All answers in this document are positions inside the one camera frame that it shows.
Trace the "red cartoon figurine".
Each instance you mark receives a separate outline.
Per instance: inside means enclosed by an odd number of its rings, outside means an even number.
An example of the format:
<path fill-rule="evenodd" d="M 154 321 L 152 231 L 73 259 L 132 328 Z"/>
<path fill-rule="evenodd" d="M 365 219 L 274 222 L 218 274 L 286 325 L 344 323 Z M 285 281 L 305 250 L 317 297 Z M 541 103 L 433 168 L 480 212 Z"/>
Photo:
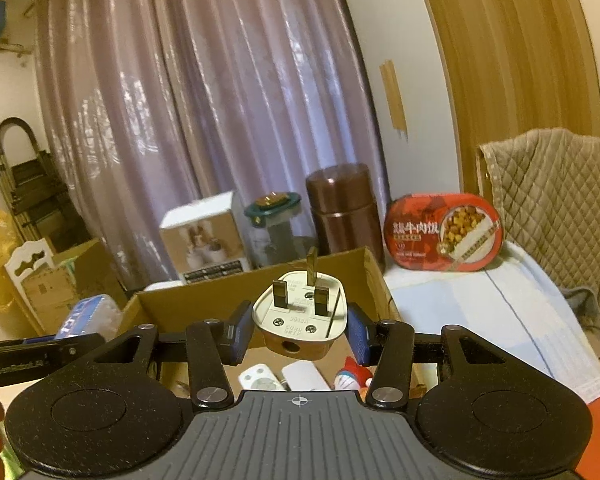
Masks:
<path fill-rule="evenodd" d="M 372 382 L 373 373 L 350 356 L 346 357 L 343 368 L 334 378 L 335 391 L 355 391 L 362 400 L 366 398 L 368 386 Z"/>

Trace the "clear plastic box blue label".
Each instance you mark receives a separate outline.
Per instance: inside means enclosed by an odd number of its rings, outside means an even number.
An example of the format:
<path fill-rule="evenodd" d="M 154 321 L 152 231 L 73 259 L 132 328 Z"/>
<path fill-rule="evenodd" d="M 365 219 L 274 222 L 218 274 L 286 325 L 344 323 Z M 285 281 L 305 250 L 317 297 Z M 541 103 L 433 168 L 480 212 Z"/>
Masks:
<path fill-rule="evenodd" d="M 57 331 L 56 339 L 99 334 L 106 341 L 114 339 L 122 322 L 122 311 L 105 294 L 80 300 Z"/>

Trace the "white remote control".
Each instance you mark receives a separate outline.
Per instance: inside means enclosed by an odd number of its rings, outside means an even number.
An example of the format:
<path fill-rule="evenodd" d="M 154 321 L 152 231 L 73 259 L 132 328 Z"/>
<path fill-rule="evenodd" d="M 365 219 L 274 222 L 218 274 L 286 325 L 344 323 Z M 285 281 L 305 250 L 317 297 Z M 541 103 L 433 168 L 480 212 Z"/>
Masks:
<path fill-rule="evenodd" d="M 286 388 L 265 364 L 260 363 L 247 368 L 238 376 L 238 382 L 244 390 L 285 391 Z"/>

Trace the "white square tray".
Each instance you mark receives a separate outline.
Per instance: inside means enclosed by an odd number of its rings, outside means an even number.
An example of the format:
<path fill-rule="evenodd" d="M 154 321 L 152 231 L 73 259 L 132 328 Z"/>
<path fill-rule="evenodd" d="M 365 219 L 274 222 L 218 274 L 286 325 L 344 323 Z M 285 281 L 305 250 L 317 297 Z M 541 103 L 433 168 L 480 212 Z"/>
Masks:
<path fill-rule="evenodd" d="M 282 375 L 291 391 L 332 390 L 311 361 L 294 361 L 282 368 Z"/>

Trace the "white plug adapter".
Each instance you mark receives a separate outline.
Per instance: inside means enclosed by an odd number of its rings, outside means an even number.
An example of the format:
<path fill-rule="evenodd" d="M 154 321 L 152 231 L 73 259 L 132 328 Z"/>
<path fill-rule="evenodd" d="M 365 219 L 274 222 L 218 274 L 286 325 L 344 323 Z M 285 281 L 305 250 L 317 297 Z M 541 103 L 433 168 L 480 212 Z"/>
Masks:
<path fill-rule="evenodd" d="M 347 327 L 346 292 L 338 278 L 317 270 L 317 249 L 311 248 L 303 270 L 283 274 L 262 292 L 252 318 L 266 348 L 318 361 Z"/>

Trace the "open brown cardboard box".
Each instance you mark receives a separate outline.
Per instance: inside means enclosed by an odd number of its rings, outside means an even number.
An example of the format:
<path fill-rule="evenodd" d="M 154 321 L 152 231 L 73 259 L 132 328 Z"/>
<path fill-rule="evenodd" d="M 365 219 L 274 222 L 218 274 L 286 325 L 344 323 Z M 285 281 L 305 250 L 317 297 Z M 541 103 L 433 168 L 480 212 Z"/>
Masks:
<path fill-rule="evenodd" d="M 251 352 L 279 372 L 288 360 L 313 360 L 328 382 L 346 357 L 361 361 L 347 335 L 362 330 L 347 316 L 357 304 L 373 321 L 400 320 L 376 258 L 368 248 L 309 258 L 193 284 L 139 292 L 122 310 L 120 330 L 152 323 L 163 332 L 181 332 L 193 322 L 227 320 L 244 301 L 252 304 L 251 348 L 268 347 L 280 356 Z"/>

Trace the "side cardboard box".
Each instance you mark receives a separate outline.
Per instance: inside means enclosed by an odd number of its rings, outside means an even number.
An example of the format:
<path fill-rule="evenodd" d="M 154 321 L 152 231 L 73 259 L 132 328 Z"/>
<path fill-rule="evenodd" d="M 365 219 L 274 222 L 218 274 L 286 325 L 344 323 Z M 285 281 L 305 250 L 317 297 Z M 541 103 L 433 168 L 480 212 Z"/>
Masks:
<path fill-rule="evenodd" d="M 32 313 L 46 334 L 56 332 L 82 299 L 105 294 L 120 309 L 128 301 L 114 259 L 97 238 L 54 255 L 53 263 L 22 283 Z"/>

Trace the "white product box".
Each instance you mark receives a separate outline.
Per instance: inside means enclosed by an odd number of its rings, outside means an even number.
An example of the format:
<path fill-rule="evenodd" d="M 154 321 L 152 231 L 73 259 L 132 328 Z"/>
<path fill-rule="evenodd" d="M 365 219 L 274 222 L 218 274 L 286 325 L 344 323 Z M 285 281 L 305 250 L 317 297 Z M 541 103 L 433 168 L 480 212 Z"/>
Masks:
<path fill-rule="evenodd" d="M 242 201 L 235 191 L 169 210 L 159 230 L 178 278 L 185 284 L 251 270 L 242 236 Z"/>

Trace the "white carved chair back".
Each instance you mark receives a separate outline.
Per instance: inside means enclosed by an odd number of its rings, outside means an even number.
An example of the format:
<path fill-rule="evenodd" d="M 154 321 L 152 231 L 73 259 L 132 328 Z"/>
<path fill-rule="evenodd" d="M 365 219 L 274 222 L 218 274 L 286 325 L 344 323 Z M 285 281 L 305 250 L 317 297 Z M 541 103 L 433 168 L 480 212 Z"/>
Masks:
<path fill-rule="evenodd" d="M 22 301 L 28 304 L 29 300 L 23 288 L 24 279 L 34 271 L 53 269 L 54 266 L 52 248 L 45 238 L 41 238 L 40 240 L 28 240 L 18 246 L 4 264 L 4 269 L 16 291 L 20 293 Z"/>

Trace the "glass jar green lid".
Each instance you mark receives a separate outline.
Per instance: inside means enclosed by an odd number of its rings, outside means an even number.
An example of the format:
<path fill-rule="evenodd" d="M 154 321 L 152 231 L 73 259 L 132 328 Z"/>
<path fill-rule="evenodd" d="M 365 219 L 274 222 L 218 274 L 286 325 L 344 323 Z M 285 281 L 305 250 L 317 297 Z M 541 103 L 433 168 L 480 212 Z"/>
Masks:
<path fill-rule="evenodd" d="M 254 263 L 259 268 L 304 259 L 316 238 L 301 195 L 271 192 L 244 209 Z"/>

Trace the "checkered blue tablecloth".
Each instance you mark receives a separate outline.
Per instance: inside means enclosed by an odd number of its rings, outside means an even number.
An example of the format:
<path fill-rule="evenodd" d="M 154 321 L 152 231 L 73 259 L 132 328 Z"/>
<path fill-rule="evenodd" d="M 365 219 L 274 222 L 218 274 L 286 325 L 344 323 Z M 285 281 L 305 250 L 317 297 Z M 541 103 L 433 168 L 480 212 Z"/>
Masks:
<path fill-rule="evenodd" d="M 576 315 L 542 268 L 506 242 L 469 273 L 388 266 L 385 281 L 403 321 L 419 333 L 461 325 L 575 391 L 600 397 L 600 360 Z"/>

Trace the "red beef rice meal box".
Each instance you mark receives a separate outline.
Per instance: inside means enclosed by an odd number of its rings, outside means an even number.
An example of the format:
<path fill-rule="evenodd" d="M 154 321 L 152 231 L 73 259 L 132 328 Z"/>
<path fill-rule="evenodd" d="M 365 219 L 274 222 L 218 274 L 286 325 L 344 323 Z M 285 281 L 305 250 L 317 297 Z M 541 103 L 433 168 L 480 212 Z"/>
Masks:
<path fill-rule="evenodd" d="M 393 261 L 413 271 L 475 272 L 500 252 L 504 228 L 496 209 L 469 193 L 405 195 L 384 224 Z"/>

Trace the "brown metal canister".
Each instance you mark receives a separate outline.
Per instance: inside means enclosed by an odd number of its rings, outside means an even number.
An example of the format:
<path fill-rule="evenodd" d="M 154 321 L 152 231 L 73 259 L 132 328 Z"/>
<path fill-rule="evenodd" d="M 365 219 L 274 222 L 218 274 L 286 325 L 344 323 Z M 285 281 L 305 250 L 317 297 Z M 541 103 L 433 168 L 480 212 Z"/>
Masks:
<path fill-rule="evenodd" d="M 306 177 L 306 192 L 322 255 L 367 247 L 385 270 L 379 211 L 366 165 L 350 162 L 316 170 Z"/>

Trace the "beige quilted chair cover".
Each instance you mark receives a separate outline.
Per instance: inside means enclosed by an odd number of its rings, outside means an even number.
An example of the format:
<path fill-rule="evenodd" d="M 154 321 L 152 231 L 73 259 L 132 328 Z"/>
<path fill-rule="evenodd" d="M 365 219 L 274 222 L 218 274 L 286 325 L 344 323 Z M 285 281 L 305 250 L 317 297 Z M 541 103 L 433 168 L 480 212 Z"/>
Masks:
<path fill-rule="evenodd" d="M 600 292 L 600 138 L 533 129 L 479 146 L 480 192 L 508 240 L 565 292 Z"/>

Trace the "purple curtain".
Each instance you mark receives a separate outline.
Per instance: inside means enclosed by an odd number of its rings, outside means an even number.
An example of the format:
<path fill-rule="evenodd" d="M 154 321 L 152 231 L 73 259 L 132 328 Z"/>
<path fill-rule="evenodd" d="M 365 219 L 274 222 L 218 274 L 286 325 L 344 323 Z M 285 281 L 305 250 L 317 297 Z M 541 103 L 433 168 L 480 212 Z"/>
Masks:
<path fill-rule="evenodd" d="M 389 197 L 346 0 L 38 0 L 35 65 L 50 149 L 122 282 L 175 271 L 172 208 L 303 192 L 362 162 Z"/>

